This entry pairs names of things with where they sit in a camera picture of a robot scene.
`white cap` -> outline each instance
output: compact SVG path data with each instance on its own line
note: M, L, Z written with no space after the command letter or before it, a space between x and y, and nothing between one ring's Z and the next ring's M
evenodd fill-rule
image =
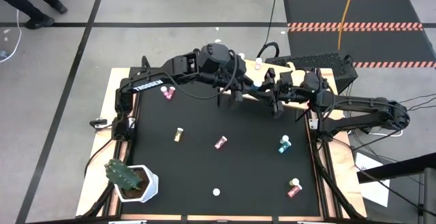
M298 185L300 185L300 181L299 181L299 179L297 179L297 178L292 179L292 184L293 184L294 186L298 186Z
M261 87L262 82L260 82L260 81L254 81L253 84L254 84L254 86L256 86L256 87Z
M221 193L219 189L213 189L213 195L218 196Z

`yellow cable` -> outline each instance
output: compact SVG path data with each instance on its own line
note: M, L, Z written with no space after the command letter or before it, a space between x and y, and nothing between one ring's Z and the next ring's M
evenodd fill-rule
M342 28L343 23L345 22L345 17L347 16L348 6L351 0L347 0L347 5L345 6L345 10L343 11L341 26L339 27L339 39L338 39L338 50L341 49L341 36L342 36Z

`white flower pot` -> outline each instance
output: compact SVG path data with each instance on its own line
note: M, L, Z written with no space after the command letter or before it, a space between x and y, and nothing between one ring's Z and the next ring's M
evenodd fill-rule
M142 194L141 197L136 199L128 199L125 198L125 196L121 193L121 190L119 189L118 185L115 184L116 193L118 194L120 200L122 202L142 202L145 203L149 201L154 195L157 194L159 190L159 177L157 177L155 174L152 173L145 165L132 165L129 166L131 169L143 169L145 173L147 174L147 177L149 178L149 185L144 191L144 194Z

